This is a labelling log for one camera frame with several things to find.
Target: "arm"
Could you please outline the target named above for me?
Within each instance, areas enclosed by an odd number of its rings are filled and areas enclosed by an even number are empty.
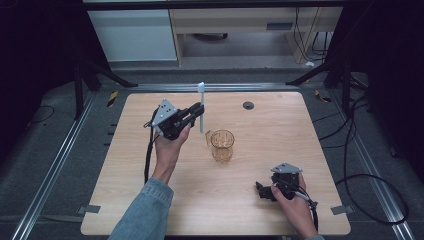
[[[305,180],[303,179],[302,174],[299,174],[299,185],[303,189],[306,189]],[[318,232],[315,229],[308,202],[298,196],[295,196],[292,200],[288,200],[283,196],[281,191],[274,186],[271,187],[271,190],[272,194],[274,194],[274,197],[280,204],[281,209],[286,214],[287,219],[296,229],[296,232],[301,239],[324,239],[318,235]]]
[[[153,175],[128,207],[109,239],[164,239],[174,195],[167,184],[189,132],[190,127],[187,126],[174,141],[163,137],[155,140],[157,162]]]

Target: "hand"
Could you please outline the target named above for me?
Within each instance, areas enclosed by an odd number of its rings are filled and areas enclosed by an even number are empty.
[[[174,172],[178,161],[180,149],[183,143],[187,140],[190,133],[190,125],[187,125],[180,133],[180,136],[171,141],[155,133],[155,149],[156,149],[156,167],[152,177],[162,180],[168,184],[171,175]]]
[[[306,190],[306,184],[302,174],[299,174],[299,186]],[[302,239],[318,235],[308,202],[298,196],[294,196],[292,200],[288,200],[281,193],[280,189],[274,186],[271,186],[271,190],[281,209],[286,214],[287,219]]]

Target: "sleeve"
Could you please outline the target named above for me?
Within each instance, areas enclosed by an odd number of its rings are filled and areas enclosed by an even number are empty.
[[[315,235],[313,237],[307,238],[305,240],[325,240],[323,236],[321,235]]]
[[[174,192],[156,178],[150,178],[128,207],[109,239],[163,240]]]

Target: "white stick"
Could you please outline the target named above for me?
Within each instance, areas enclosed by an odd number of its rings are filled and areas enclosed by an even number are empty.
[[[202,100],[200,104],[203,106],[205,105],[205,83],[201,82],[197,85],[197,91],[201,93]],[[203,114],[200,115],[200,133],[203,133]]]

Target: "wooden tabletop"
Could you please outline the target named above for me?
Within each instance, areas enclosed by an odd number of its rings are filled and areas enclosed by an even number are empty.
[[[81,231],[109,235],[143,186],[150,129],[143,128],[167,98],[184,109],[200,101],[198,93],[132,94],[128,97],[97,181]],[[243,103],[254,104],[252,110]],[[272,182],[271,168],[283,162],[303,169],[310,197],[318,202],[319,232],[350,231],[327,162],[303,97],[296,92],[205,93],[204,132],[234,134],[232,159],[217,162],[208,148],[199,119],[183,145],[169,186],[175,191],[167,235],[290,235],[294,229],[276,202],[260,199],[255,188]],[[152,153],[150,175],[156,164]]]

